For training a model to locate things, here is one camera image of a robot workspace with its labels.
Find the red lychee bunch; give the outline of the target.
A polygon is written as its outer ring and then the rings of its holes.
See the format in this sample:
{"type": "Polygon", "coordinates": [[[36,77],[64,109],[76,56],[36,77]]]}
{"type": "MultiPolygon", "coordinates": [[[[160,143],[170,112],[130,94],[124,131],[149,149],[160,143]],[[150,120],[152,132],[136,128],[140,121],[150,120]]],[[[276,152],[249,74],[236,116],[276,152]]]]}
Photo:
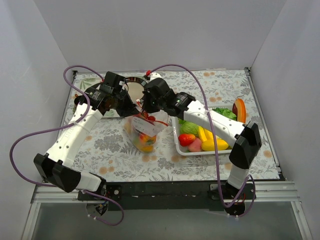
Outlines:
{"type": "Polygon", "coordinates": [[[156,120],[156,118],[153,115],[149,115],[146,111],[143,111],[141,115],[150,122],[154,122],[156,120]]]}

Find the clear zip bag orange zipper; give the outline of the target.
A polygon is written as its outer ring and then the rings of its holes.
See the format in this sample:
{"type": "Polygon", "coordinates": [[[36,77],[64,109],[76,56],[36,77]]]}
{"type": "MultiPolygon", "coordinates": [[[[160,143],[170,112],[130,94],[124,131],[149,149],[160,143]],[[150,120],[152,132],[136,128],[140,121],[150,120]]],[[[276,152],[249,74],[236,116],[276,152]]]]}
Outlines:
{"type": "Polygon", "coordinates": [[[146,120],[142,116],[142,112],[144,111],[142,109],[142,103],[143,101],[141,99],[136,100],[136,109],[139,110],[138,114],[126,117],[124,122],[123,128],[132,144],[133,141],[140,142],[141,133],[144,133],[150,137],[157,137],[157,135],[169,125],[169,115],[162,110],[149,113],[149,115],[155,117],[156,120],[154,122],[146,120]]]}

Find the orange red pepper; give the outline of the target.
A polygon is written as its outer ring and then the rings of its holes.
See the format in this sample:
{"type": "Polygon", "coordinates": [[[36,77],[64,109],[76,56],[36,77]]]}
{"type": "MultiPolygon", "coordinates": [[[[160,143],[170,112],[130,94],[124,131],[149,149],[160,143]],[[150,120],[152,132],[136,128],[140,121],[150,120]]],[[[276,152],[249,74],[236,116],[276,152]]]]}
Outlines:
{"type": "Polygon", "coordinates": [[[152,146],[155,144],[156,140],[157,140],[157,136],[154,135],[154,136],[149,136],[147,134],[144,134],[144,133],[140,133],[139,134],[139,140],[140,140],[140,143],[143,145],[143,146],[152,146]]]}

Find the yellow green mango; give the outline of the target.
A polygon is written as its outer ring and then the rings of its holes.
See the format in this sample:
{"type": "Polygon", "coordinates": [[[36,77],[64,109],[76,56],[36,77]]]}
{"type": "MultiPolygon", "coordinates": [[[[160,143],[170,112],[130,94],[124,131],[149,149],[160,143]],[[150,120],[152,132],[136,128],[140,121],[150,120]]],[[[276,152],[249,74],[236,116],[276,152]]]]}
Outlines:
{"type": "Polygon", "coordinates": [[[139,141],[133,141],[132,143],[142,153],[152,153],[154,150],[153,145],[142,144],[139,141]]]}

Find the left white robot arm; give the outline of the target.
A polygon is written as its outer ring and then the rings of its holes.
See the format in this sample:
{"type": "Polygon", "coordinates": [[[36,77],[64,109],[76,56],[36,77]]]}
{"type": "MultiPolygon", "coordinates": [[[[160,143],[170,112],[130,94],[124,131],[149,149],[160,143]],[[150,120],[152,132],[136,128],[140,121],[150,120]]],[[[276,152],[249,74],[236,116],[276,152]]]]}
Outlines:
{"type": "Polygon", "coordinates": [[[38,153],[33,160],[45,181],[67,193],[87,190],[95,200],[106,196],[104,179],[93,173],[74,170],[72,166],[80,147],[106,112],[114,109],[121,117],[138,114],[126,84],[125,77],[108,71],[103,82],[87,88],[84,94],[75,98],[71,126],[45,154],[38,153]]]}

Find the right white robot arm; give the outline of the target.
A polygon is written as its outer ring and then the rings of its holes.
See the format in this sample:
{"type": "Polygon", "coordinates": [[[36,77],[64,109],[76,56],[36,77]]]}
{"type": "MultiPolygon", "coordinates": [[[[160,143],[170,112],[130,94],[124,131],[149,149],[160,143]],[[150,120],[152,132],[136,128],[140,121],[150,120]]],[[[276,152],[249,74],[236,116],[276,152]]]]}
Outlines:
{"type": "Polygon", "coordinates": [[[243,183],[248,176],[252,161],[262,143],[256,123],[231,120],[213,110],[208,110],[194,96],[185,92],[175,93],[162,78],[156,78],[144,87],[142,109],[148,113],[166,112],[169,116],[194,123],[204,129],[214,128],[214,133],[231,147],[232,163],[227,179],[227,195],[237,199],[245,192],[243,183]]]}

